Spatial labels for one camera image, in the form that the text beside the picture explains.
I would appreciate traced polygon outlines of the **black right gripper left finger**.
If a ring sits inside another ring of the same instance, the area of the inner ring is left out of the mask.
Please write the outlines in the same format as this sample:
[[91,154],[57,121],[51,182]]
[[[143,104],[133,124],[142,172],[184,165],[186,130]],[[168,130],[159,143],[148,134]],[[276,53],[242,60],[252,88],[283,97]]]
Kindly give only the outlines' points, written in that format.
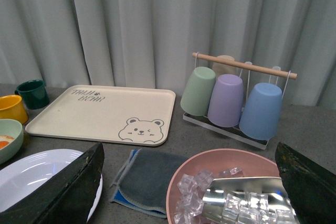
[[87,223],[103,164],[104,149],[99,142],[1,212],[1,223]]

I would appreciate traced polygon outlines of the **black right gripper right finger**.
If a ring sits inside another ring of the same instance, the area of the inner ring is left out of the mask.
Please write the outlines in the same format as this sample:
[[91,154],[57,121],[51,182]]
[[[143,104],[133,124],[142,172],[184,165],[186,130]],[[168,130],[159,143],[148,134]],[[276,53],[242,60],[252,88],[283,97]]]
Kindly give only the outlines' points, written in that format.
[[335,174],[285,143],[275,160],[300,223],[335,223]]

